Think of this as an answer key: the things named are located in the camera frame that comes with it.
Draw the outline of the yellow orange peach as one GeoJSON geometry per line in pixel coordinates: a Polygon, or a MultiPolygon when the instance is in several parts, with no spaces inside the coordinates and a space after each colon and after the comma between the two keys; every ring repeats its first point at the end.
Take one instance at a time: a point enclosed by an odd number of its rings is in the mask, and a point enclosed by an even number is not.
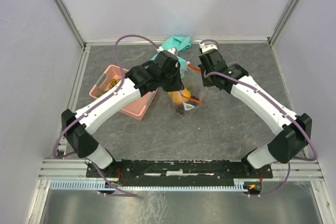
{"type": "Polygon", "coordinates": [[[187,102],[191,98],[191,93],[188,91],[188,89],[169,92],[168,95],[170,96],[170,98],[172,99],[172,102],[175,105],[181,105],[184,102],[187,102]]]}

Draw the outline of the clear zip top bag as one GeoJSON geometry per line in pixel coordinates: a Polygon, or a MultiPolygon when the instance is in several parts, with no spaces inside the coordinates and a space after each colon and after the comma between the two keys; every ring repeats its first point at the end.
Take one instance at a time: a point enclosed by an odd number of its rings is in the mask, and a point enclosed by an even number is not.
{"type": "Polygon", "coordinates": [[[181,80],[184,89],[188,89],[191,93],[191,98],[183,103],[186,111],[185,115],[187,115],[204,104],[204,98],[209,91],[209,87],[203,86],[200,67],[194,66],[189,60],[186,61],[186,66],[182,67],[181,80]]]}

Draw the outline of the black grape cluster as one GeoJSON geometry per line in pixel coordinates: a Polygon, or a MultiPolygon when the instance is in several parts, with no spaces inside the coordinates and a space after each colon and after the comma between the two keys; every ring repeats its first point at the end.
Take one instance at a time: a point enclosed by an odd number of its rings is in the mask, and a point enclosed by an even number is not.
{"type": "Polygon", "coordinates": [[[185,108],[184,108],[184,105],[181,104],[181,105],[176,105],[175,106],[175,112],[178,113],[179,115],[181,116],[184,116],[186,111],[185,111],[185,108]]]}

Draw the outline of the longan bunch with leaves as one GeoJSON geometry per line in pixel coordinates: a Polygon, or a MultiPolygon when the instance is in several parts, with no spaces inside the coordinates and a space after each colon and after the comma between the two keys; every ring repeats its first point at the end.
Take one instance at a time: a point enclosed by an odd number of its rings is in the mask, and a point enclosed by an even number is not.
{"type": "Polygon", "coordinates": [[[109,80],[105,84],[103,83],[101,86],[98,87],[96,97],[97,98],[101,97],[102,95],[107,93],[109,90],[114,88],[120,81],[121,81],[121,78],[118,78],[118,79],[112,78],[111,80],[109,80]]]}

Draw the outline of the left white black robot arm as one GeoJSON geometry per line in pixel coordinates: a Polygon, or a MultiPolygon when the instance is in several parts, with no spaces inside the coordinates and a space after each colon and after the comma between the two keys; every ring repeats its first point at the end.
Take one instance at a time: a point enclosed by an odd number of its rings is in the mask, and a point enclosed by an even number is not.
{"type": "Polygon", "coordinates": [[[162,88],[166,92],[183,90],[180,63],[175,49],[160,51],[153,61],[132,67],[114,88],[86,107],[61,114],[63,136],[76,155],[87,158],[105,177],[112,176],[116,164],[112,155],[92,136],[111,116],[147,93],[162,88]]]}

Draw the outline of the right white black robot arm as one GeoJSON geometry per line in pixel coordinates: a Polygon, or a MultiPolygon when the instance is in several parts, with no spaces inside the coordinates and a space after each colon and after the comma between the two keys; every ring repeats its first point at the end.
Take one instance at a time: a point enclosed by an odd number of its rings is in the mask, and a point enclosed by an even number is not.
{"type": "Polygon", "coordinates": [[[205,87],[217,87],[241,100],[251,108],[271,129],[275,138],[244,158],[241,172],[254,177],[265,165],[288,163],[296,158],[308,144],[312,119],[307,114],[298,115],[265,92],[240,65],[228,66],[215,45],[200,49],[199,68],[205,87]]]}

